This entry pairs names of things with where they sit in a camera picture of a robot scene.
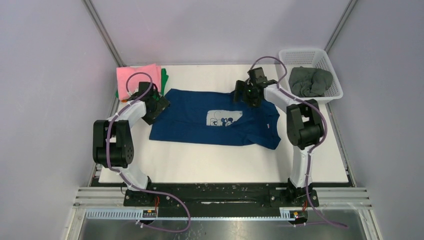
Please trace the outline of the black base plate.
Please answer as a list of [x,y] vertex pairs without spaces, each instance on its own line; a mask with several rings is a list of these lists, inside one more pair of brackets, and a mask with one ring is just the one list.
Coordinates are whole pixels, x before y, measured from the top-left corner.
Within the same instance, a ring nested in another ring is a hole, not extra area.
[[287,183],[152,183],[152,194],[127,190],[125,207],[152,207],[159,217],[278,217],[280,208],[309,209],[271,202]]

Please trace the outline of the grey crumpled t-shirt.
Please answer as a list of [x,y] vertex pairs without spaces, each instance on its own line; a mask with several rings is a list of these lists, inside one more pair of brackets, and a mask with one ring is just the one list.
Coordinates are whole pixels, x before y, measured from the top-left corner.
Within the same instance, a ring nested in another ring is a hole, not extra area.
[[291,93],[300,98],[323,97],[333,84],[330,71],[313,67],[294,67],[288,84]]

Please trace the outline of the blue printed t-shirt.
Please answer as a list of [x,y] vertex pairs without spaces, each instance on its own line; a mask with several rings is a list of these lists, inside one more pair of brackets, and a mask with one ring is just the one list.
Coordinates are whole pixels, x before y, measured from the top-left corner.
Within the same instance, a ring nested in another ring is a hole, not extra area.
[[169,90],[167,107],[152,124],[153,141],[192,144],[248,146],[275,150],[281,138],[280,117],[274,104],[263,100],[259,107],[233,101],[234,94]]

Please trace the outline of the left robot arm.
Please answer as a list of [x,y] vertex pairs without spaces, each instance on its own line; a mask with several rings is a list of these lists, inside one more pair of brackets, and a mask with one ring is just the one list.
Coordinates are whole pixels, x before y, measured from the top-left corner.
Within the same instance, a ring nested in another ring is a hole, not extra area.
[[169,106],[170,102],[161,96],[154,83],[139,82],[138,90],[121,110],[93,124],[94,162],[117,174],[128,190],[136,192],[136,199],[144,206],[154,202],[155,192],[150,177],[133,164],[135,147],[131,129],[139,120],[151,126]]

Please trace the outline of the white plastic basket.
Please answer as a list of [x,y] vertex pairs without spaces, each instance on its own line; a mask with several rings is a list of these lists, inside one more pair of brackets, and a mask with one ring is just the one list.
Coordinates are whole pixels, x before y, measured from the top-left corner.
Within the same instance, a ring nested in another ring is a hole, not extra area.
[[318,48],[280,50],[279,60],[284,78],[282,86],[302,100],[315,99],[329,103],[344,96],[341,84],[328,54]]

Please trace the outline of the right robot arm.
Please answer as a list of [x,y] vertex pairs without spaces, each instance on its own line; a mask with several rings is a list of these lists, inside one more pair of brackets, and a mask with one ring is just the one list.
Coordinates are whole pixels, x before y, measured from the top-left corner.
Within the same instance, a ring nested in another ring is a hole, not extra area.
[[317,207],[318,197],[311,181],[313,151],[324,142],[328,130],[318,102],[289,93],[279,81],[267,79],[261,67],[250,69],[248,79],[236,81],[233,100],[253,108],[267,101],[285,112],[286,134],[293,146],[292,168],[286,189],[271,202],[304,209]]

